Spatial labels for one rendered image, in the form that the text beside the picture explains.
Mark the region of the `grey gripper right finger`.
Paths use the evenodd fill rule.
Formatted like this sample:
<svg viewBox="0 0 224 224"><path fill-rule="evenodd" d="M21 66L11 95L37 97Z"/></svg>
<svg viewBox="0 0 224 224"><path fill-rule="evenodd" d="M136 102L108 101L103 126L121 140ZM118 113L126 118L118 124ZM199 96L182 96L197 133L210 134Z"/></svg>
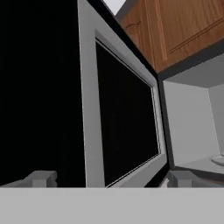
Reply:
<svg viewBox="0 0 224 224"><path fill-rule="evenodd" d="M169 187L224 187L224 184L201 179L190 171L169 171L167 178Z"/></svg>

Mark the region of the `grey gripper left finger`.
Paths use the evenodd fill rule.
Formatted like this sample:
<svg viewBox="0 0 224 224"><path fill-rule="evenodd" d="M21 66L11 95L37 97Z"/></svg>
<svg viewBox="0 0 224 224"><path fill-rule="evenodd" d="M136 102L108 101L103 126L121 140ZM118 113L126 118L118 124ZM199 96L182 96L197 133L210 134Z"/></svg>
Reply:
<svg viewBox="0 0 224 224"><path fill-rule="evenodd" d="M24 179L3 185L3 187L56 187L56 171L34 171Z"/></svg>

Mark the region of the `white microwave turntable plate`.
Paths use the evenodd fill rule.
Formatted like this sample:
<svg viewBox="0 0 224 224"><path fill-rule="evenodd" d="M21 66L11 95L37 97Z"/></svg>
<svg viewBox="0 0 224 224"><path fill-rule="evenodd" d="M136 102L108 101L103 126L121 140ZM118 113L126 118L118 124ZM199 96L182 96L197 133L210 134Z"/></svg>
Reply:
<svg viewBox="0 0 224 224"><path fill-rule="evenodd" d="M219 166L224 167L224 152L222 152L219 156L212 157L211 161Z"/></svg>

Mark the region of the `grey microwave oven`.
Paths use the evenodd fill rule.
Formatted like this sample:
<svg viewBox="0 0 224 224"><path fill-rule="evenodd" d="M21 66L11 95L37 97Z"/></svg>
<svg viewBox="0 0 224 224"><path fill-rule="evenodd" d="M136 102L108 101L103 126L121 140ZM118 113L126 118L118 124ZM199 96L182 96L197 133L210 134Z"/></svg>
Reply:
<svg viewBox="0 0 224 224"><path fill-rule="evenodd" d="M168 161L174 171L224 184L224 39L158 74Z"/></svg>

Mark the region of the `grey microwave door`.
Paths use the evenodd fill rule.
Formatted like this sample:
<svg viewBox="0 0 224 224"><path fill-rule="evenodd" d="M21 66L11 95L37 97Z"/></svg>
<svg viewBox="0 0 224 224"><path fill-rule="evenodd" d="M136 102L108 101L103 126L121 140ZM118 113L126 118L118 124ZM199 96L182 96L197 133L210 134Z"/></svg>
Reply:
<svg viewBox="0 0 224 224"><path fill-rule="evenodd" d="M167 165L157 74L103 0L0 0L0 187L151 186Z"/></svg>

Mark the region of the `wooden wall cupboard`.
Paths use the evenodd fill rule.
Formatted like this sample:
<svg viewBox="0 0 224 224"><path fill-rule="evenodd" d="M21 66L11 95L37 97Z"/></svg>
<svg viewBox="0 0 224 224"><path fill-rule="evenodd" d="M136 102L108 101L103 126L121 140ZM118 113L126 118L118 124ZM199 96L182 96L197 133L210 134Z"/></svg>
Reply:
<svg viewBox="0 0 224 224"><path fill-rule="evenodd" d="M224 0L126 0L116 18L157 72L224 39Z"/></svg>

